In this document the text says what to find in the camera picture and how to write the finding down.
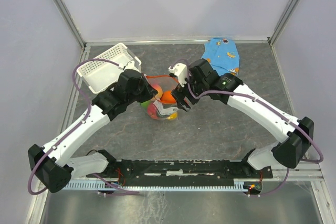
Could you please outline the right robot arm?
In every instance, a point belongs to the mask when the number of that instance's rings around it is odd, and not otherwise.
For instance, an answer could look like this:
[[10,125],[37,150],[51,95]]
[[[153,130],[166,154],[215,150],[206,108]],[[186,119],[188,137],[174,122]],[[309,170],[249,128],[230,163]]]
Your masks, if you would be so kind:
[[178,62],[169,67],[179,84],[172,96],[180,109],[188,111],[200,98],[208,96],[243,112],[263,126],[276,142],[253,150],[242,162],[241,172],[254,177],[267,166],[281,164],[294,169],[312,145],[314,122],[308,117],[299,119],[276,108],[231,73],[219,75],[205,59],[190,66]]

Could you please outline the dark green avocado toy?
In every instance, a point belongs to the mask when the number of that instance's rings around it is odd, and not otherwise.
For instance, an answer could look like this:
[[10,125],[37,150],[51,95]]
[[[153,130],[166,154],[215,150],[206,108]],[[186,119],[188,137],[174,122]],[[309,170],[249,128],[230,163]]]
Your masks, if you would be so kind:
[[156,115],[159,120],[166,120],[170,116],[169,114],[162,114],[160,111],[157,111]]

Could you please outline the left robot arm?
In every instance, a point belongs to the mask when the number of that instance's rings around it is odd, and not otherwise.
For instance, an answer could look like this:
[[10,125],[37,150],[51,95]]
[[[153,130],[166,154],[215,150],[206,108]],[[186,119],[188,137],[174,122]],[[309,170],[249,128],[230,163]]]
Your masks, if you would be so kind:
[[72,178],[94,173],[112,176],[116,164],[106,151],[79,158],[72,155],[96,131],[125,112],[130,104],[151,100],[157,94],[144,74],[132,69],[122,72],[117,82],[89,101],[85,113],[58,137],[44,146],[34,144],[28,149],[32,171],[28,181],[37,177],[47,190],[56,193]]

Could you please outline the green watermelon toy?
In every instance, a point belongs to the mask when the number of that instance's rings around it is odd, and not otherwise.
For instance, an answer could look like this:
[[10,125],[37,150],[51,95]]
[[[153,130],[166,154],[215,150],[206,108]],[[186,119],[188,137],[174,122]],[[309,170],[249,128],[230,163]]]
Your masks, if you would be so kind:
[[140,103],[140,106],[144,109],[146,109],[151,104],[151,101],[145,101]]

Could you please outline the orange toy fruit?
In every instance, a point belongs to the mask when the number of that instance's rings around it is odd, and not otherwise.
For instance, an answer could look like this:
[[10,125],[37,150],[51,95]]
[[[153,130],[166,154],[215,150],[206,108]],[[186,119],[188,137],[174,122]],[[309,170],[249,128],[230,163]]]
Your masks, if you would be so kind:
[[176,100],[172,96],[171,92],[172,92],[171,90],[164,91],[161,98],[160,98],[161,102],[163,102],[165,104],[175,104]]

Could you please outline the clear zip top bag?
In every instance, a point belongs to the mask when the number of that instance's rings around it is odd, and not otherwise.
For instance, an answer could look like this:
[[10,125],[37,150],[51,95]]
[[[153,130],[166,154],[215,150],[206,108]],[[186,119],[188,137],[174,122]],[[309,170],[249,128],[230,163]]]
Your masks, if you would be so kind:
[[[178,85],[178,81],[169,75],[146,76],[146,77],[151,86],[153,86],[154,84],[158,84],[162,88],[163,92],[166,90],[172,91]],[[176,103],[175,104],[165,104],[161,102],[160,99],[156,99],[155,97],[149,101],[151,101],[151,104],[154,104],[157,107],[157,111],[160,111],[162,114],[171,115],[174,112],[178,112],[178,107]],[[148,115],[147,108],[146,109],[142,108],[142,110]]]

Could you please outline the peach toy fruit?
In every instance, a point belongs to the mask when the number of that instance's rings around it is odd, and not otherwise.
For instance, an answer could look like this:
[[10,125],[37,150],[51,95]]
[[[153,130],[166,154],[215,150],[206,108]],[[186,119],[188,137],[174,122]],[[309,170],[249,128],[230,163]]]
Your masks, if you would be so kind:
[[158,85],[158,84],[154,84],[153,85],[153,88],[158,92],[156,95],[155,95],[155,98],[156,99],[160,99],[163,95],[163,90],[162,88]]

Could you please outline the red apple toy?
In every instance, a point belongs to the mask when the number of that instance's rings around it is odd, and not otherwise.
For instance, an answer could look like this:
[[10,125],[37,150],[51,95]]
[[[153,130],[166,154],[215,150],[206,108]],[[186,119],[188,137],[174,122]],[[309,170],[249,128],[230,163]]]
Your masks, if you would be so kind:
[[157,107],[154,105],[154,104],[150,104],[148,107],[147,107],[147,113],[148,115],[153,118],[153,119],[157,119],[158,116],[157,116]]

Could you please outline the yellow lemon toy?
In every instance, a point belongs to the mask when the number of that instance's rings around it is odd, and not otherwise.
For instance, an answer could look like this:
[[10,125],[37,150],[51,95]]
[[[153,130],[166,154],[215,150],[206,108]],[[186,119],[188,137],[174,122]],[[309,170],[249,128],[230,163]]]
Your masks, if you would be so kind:
[[171,114],[170,116],[167,117],[167,120],[173,121],[173,120],[177,119],[177,117],[178,117],[178,113],[174,112],[173,114]]

